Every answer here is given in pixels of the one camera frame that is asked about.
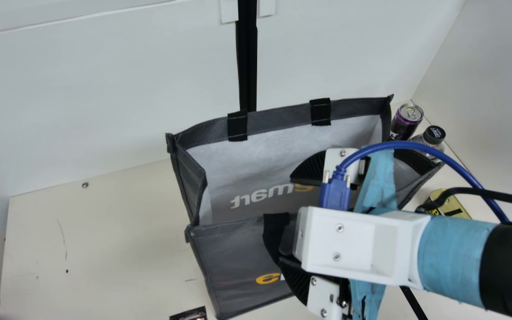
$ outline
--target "soda can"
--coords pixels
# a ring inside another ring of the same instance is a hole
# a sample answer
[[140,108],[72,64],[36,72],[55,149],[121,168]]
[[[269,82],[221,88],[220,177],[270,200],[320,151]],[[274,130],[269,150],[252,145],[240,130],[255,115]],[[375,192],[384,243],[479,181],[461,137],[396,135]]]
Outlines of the soda can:
[[424,111],[415,104],[403,104],[390,122],[388,140],[408,140],[424,118]]

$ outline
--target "table surface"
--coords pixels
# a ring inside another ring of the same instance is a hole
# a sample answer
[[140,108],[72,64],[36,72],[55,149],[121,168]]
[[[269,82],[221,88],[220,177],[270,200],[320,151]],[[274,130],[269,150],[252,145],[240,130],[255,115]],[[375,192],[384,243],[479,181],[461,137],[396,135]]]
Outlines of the table surface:
[[[428,125],[424,120],[419,131]],[[455,158],[450,148],[445,152]],[[457,186],[467,183],[444,167],[405,209],[435,189]],[[482,199],[458,198],[475,220],[497,222]],[[162,320],[199,306],[215,319],[184,240],[188,223],[170,160],[11,198],[0,319]],[[509,319],[433,293],[414,294],[431,320]],[[295,298],[236,319],[264,318],[317,319]],[[379,319],[416,316],[400,289],[388,287]]]

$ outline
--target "bottle cap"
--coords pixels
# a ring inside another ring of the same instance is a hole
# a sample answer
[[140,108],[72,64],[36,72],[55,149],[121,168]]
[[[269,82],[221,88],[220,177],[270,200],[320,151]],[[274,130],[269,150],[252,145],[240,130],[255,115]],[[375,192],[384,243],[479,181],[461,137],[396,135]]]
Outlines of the bottle cap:
[[445,139],[445,130],[439,126],[429,126],[424,131],[422,138],[429,144],[441,144]]

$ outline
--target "black strap hanging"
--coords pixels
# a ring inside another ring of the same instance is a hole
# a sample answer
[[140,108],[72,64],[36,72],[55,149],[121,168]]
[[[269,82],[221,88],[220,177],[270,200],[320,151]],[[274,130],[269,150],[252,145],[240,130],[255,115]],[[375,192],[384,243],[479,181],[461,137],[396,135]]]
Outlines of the black strap hanging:
[[248,113],[236,111],[228,114],[228,141],[248,140]]
[[309,100],[311,104],[311,125],[331,125],[331,99],[321,98]]
[[238,0],[238,21],[236,21],[238,96],[240,110],[246,112],[256,111],[257,53],[256,0]]

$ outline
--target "white wall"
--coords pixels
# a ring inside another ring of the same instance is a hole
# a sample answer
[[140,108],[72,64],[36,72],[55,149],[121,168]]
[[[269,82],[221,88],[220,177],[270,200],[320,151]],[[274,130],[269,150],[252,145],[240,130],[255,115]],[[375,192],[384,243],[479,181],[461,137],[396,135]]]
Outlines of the white wall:
[[179,0],[0,0],[0,30]]
[[258,109],[409,100],[465,0],[278,0],[258,23]]
[[468,0],[413,100],[486,188],[512,193],[512,1]]
[[[410,99],[462,4],[278,0],[258,19],[259,108]],[[9,196],[159,160],[165,132],[237,110],[234,38],[219,0],[0,30],[0,233]]]
[[0,233],[9,196],[159,160],[165,132],[238,109],[218,4],[0,32]]

